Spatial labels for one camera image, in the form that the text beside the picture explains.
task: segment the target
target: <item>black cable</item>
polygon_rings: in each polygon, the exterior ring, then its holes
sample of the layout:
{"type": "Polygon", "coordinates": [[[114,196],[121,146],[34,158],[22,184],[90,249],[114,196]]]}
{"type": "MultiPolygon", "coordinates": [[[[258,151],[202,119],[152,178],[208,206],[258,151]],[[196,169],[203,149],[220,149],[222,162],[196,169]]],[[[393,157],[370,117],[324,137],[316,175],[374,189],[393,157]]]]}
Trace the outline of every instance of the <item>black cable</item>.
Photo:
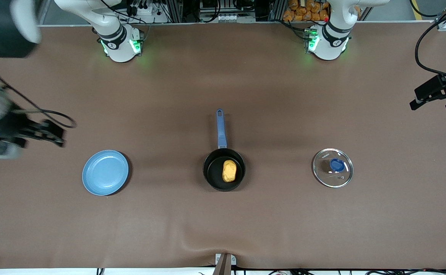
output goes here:
{"type": "Polygon", "coordinates": [[[132,17],[132,16],[129,16],[128,14],[123,14],[122,12],[119,12],[119,11],[113,9],[113,8],[112,8],[111,6],[109,6],[104,0],[101,0],[101,2],[102,2],[106,7],[108,7],[111,11],[113,11],[113,12],[115,12],[115,13],[117,13],[117,14],[120,14],[120,15],[122,15],[122,16],[129,17],[129,18],[138,20],[140,23],[143,22],[144,24],[147,24],[145,21],[141,20],[140,18],[132,17]]]}
{"type": "Polygon", "coordinates": [[[390,275],[390,274],[394,274],[394,273],[390,273],[387,270],[384,270],[384,272],[380,272],[378,270],[371,270],[368,273],[366,273],[366,275],[371,275],[371,274],[390,275]]]}
{"type": "Polygon", "coordinates": [[[214,0],[214,2],[216,3],[216,5],[214,6],[214,14],[211,17],[210,20],[208,21],[202,21],[203,23],[210,23],[212,21],[214,21],[216,18],[218,18],[219,16],[219,12],[221,11],[221,3],[219,2],[219,0],[214,0]]]}
{"type": "Polygon", "coordinates": [[[411,272],[407,272],[404,273],[405,275],[411,275],[417,272],[436,272],[436,273],[443,273],[446,274],[446,270],[440,270],[440,269],[435,269],[435,268],[422,268],[422,269],[418,269],[418,270],[413,270],[411,272]]]}
{"type": "Polygon", "coordinates": [[[7,88],[7,89],[11,89],[12,91],[14,91],[16,94],[18,94],[20,97],[22,97],[25,101],[27,101],[29,104],[31,104],[34,108],[37,108],[38,111],[40,111],[43,115],[45,115],[46,117],[48,117],[50,120],[52,120],[53,122],[61,125],[62,127],[65,128],[70,128],[73,129],[76,127],[76,122],[73,118],[65,115],[64,113],[59,113],[57,111],[51,111],[51,110],[45,110],[40,108],[38,105],[36,105],[36,103],[34,103],[33,101],[31,101],[31,99],[29,99],[27,96],[25,96],[24,94],[22,94],[21,92],[19,92],[17,89],[15,89],[14,87],[12,87],[9,83],[7,83],[1,76],[0,76],[0,82],[2,82],[2,84],[7,88]],[[70,125],[66,125],[64,123],[61,123],[60,121],[58,121],[57,119],[55,119],[54,117],[52,117],[51,115],[49,115],[48,113],[51,113],[53,115],[59,115],[61,117],[66,118],[67,120],[70,120],[71,124],[70,125]]]}
{"type": "Polygon", "coordinates": [[[292,30],[292,32],[299,38],[303,39],[303,40],[307,40],[305,37],[299,35],[299,33],[296,32],[296,30],[291,26],[291,21],[289,21],[289,28],[292,30]]]}
{"type": "Polygon", "coordinates": [[[173,23],[172,16],[169,17],[169,12],[165,10],[165,5],[161,3],[161,0],[158,1],[158,10],[162,9],[165,13],[165,17],[167,18],[167,23],[170,21],[170,23],[173,23]]]}
{"type": "Polygon", "coordinates": [[[417,44],[415,45],[415,61],[416,61],[417,65],[420,66],[420,68],[422,68],[424,70],[427,70],[427,71],[429,71],[431,73],[436,73],[436,74],[439,74],[439,75],[441,75],[443,77],[446,77],[446,73],[444,73],[443,71],[435,70],[435,69],[432,69],[432,68],[429,68],[429,67],[425,66],[424,64],[422,64],[420,62],[420,59],[418,58],[418,48],[420,47],[420,43],[422,42],[423,38],[427,35],[427,33],[429,31],[431,31],[433,28],[438,26],[443,21],[437,21],[436,23],[433,23],[432,26],[428,27],[427,30],[425,30],[425,32],[420,36],[420,38],[417,41],[417,44]]]}
{"type": "Polygon", "coordinates": [[[233,5],[241,11],[253,11],[255,9],[255,2],[253,2],[251,7],[241,7],[241,6],[238,6],[237,0],[233,0],[233,5]]]}
{"type": "Polygon", "coordinates": [[[424,13],[420,12],[417,9],[417,7],[415,7],[415,5],[413,4],[413,0],[410,0],[410,5],[417,14],[420,14],[423,17],[437,17],[437,14],[424,14],[424,13]]]}
{"type": "Polygon", "coordinates": [[[194,9],[195,3],[197,3],[197,0],[193,0],[193,1],[191,2],[191,13],[192,13],[194,19],[196,19],[197,22],[200,22],[201,19],[195,14],[195,12],[196,12],[196,10],[197,10],[197,8],[194,9]]]}
{"type": "Polygon", "coordinates": [[[326,23],[325,23],[325,24],[320,24],[320,23],[318,23],[317,21],[312,21],[312,20],[306,20],[306,21],[304,21],[304,22],[313,22],[313,23],[315,23],[315,24],[317,24],[317,25],[320,25],[320,26],[325,26],[325,25],[326,25],[326,23]]]}
{"type": "MultiPolygon", "coordinates": [[[[282,21],[282,20],[280,20],[280,19],[272,19],[271,21],[269,21],[269,22],[279,22],[279,23],[281,23],[281,24],[283,24],[284,26],[286,26],[287,28],[289,28],[289,25],[286,23],[286,21],[282,21]]],[[[315,21],[311,21],[311,20],[307,20],[307,21],[299,21],[299,22],[302,22],[302,23],[306,23],[306,22],[313,22],[313,23],[317,23],[317,22],[315,22],[315,21]]],[[[293,29],[295,29],[295,30],[301,30],[301,31],[304,31],[305,29],[303,29],[303,28],[298,28],[298,27],[292,27],[293,29]]]]}

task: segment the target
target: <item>blue plate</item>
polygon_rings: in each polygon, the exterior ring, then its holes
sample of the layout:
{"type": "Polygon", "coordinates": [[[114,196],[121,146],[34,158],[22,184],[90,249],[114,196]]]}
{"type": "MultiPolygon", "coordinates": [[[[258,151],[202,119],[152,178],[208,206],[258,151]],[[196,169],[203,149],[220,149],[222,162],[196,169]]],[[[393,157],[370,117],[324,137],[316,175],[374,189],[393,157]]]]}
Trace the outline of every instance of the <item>blue plate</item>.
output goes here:
{"type": "Polygon", "coordinates": [[[128,161],[121,153],[100,151],[90,157],[83,167],[83,186],[97,196],[111,195],[123,187],[129,171],[128,161]]]}

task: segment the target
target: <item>pan handle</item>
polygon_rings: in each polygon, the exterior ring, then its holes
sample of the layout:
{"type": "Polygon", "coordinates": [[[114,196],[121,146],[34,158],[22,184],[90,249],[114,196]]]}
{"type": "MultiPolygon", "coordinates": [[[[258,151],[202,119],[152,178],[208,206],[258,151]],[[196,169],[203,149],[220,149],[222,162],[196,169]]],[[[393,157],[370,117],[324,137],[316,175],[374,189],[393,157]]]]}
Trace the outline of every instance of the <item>pan handle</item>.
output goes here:
{"type": "Polygon", "coordinates": [[[216,125],[218,128],[218,149],[228,147],[226,133],[224,131],[224,113],[222,109],[216,110],[216,125]]]}

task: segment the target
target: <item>brown table surface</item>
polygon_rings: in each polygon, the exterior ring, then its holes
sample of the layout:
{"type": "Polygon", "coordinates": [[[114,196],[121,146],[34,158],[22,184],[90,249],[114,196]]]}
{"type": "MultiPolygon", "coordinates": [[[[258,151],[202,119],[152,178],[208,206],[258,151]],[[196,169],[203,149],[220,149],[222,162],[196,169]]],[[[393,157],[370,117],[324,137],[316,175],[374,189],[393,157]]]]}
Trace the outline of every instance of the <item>brown table surface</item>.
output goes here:
{"type": "MultiPolygon", "coordinates": [[[[66,148],[31,141],[0,160],[0,268],[203,266],[218,252],[246,268],[446,268],[446,101],[408,105],[433,76],[413,55],[427,26],[358,24],[335,61],[280,24],[154,26],[126,64],[88,27],[43,28],[0,73],[78,128],[66,148]],[[228,193],[202,175],[217,108],[248,166],[228,193]],[[323,148],[352,159],[348,186],[314,179],[323,148]],[[81,171],[104,149],[132,178],[97,197],[81,171]]],[[[446,71],[446,33],[420,54],[446,71]]]]}

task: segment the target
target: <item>frying pan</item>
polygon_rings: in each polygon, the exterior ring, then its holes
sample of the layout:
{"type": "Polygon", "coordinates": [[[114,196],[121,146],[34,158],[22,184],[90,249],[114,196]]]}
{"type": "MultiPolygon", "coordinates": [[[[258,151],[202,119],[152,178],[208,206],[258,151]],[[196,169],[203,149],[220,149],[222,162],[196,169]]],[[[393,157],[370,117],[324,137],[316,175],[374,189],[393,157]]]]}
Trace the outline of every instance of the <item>frying pan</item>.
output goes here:
{"type": "Polygon", "coordinates": [[[216,110],[216,125],[218,130],[218,149],[212,151],[204,160],[204,178],[218,191],[231,191],[240,185],[245,176],[245,162],[237,151],[227,148],[224,113],[221,109],[216,110]],[[223,181],[223,164],[227,160],[233,160],[237,165],[235,180],[230,183],[223,181]]]}

